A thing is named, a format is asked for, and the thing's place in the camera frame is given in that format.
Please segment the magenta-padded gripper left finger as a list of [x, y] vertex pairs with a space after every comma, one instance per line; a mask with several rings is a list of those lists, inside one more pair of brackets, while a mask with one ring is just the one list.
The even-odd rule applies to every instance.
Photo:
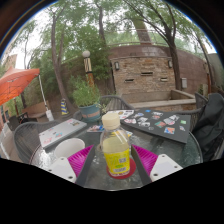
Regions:
[[93, 145], [90, 145], [68, 158], [56, 159], [47, 171], [79, 186], [84, 186], [94, 156]]

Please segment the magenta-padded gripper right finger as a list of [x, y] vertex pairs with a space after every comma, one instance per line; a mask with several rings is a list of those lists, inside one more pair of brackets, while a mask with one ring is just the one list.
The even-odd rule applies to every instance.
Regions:
[[143, 185], [147, 185], [182, 169], [168, 155], [156, 155], [140, 146], [132, 145], [131, 154]]

